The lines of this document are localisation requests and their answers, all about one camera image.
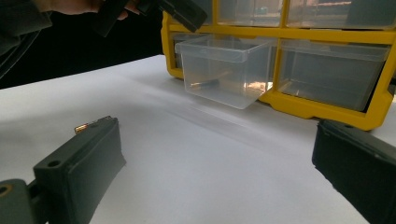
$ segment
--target dark background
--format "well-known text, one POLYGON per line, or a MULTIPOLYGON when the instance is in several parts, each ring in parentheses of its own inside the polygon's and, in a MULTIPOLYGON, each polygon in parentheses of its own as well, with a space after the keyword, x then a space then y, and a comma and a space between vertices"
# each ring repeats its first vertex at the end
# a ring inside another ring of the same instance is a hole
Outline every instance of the dark background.
POLYGON ((52 27, 42 30, 18 63, 0 79, 0 89, 162 54, 162 17, 160 10, 149 17, 129 13, 104 38, 90 28, 93 13, 53 13, 52 27))

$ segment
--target human hand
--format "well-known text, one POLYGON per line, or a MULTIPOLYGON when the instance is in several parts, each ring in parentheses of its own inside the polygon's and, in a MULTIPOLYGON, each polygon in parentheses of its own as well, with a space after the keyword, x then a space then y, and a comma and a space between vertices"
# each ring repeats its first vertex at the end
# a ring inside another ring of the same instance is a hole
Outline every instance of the human hand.
MULTIPOLYGON (((33 0, 41 12, 57 11, 66 15, 77 15, 86 12, 98 12, 103 0, 33 0)), ((139 0, 130 0, 125 9, 139 14, 136 5, 139 0)), ((126 10, 123 10, 119 16, 119 20, 128 17, 126 10)))

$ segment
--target yellow plastic frame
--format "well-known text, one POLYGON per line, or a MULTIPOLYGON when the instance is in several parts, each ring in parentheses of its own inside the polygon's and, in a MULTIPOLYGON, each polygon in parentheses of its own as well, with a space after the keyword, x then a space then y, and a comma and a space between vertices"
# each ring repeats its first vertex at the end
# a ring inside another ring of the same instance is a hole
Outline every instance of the yellow plastic frame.
MULTIPOLYGON (((396 69, 396 30, 391 31, 341 31, 341 30, 308 30, 289 28, 286 26, 290 0, 284 0, 280 25, 277 28, 267 27, 243 27, 231 25, 219 25, 218 0, 212 1, 213 21, 212 24, 204 25, 196 33, 220 34, 238 36, 268 36, 288 39, 309 39, 329 42, 353 42, 365 44, 390 45, 390 53, 380 78, 376 84, 373 97, 366 112, 345 109, 334 105, 307 100, 304 98, 284 94, 277 90, 278 71, 281 59, 281 50, 278 48, 276 54, 276 68, 274 73, 274 86, 259 100, 269 104, 273 109, 282 111, 303 119, 313 117, 320 119, 334 119, 362 130, 372 130, 384 122, 388 114, 393 93, 389 92, 389 83, 396 69)), ((188 33, 189 31, 181 24, 175 23, 167 14, 163 14, 163 53, 166 56, 166 64, 170 75, 183 78, 183 71, 176 68, 175 49, 172 33, 188 33)))

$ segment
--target yellow storage drawer organizer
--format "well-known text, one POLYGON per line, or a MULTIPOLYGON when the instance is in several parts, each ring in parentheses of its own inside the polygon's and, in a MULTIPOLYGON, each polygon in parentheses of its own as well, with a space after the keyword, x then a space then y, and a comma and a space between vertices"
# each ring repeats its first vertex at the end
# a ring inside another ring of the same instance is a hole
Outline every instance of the yellow storage drawer organizer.
POLYGON ((383 123, 396 69, 393 0, 194 2, 209 15, 195 34, 163 17, 167 68, 186 91, 363 130, 383 123))

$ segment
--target finger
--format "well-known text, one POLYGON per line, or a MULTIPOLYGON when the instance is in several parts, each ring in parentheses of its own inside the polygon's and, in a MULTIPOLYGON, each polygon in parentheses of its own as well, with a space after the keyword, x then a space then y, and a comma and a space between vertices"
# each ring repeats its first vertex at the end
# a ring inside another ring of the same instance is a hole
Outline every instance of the finger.
POLYGON ((128 17, 128 12, 125 11, 125 10, 123 10, 123 11, 121 12, 121 14, 119 15, 118 20, 119 20, 119 21, 122 21, 122 20, 125 20, 127 17, 128 17))
POLYGON ((132 11, 134 14, 139 15, 140 12, 139 12, 139 10, 137 10, 137 8, 136 8, 136 6, 137 6, 138 3, 139 3, 139 0, 130 0, 130 1, 126 4, 125 8, 128 9, 129 11, 132 11))

